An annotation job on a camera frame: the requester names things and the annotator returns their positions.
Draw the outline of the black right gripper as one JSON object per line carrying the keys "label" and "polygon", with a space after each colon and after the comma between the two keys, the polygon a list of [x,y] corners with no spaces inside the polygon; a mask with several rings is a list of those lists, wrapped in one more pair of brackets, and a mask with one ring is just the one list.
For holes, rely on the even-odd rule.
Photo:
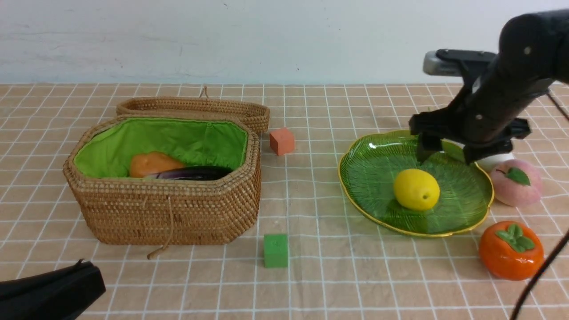
{"label": "black right gripper", "polygon": [[528,84],[483,84],[469,95],[458,95],[446,108],[413,115],[409,122],[412,135],[418,135],[416,158],[423,164],[443,151],[442,139],[464,144],[464,162],[513,150],[511,139],[522,140],[532,130],[518,118],[532,102]]}

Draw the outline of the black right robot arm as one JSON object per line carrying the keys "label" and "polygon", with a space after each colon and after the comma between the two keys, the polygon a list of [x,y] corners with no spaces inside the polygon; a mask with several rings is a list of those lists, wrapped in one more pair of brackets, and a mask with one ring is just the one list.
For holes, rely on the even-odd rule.
{"label": "black right robot arm", "polygon": [[569,79],[569,12],[533,12],[510,19],[498,53],[438,49],[425,54],[424,73],[455,76],[463,87],[447,107],[413,115],[410,133],[418,137],[417,160],[442,151],[442,141],[462,144],[471,164],[512,152],[512,139],[524,139],[529,123],[520,114],[549,94],[556,81]]}

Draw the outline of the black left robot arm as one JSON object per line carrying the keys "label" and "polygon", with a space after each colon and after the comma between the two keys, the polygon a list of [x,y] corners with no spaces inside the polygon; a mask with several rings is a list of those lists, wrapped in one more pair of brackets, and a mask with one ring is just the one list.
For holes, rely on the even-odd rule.
{"label": "black left robot arm", "polygon": [[77,263],[0,284],[2,320],[75,320],[106,292],[99,267]]}

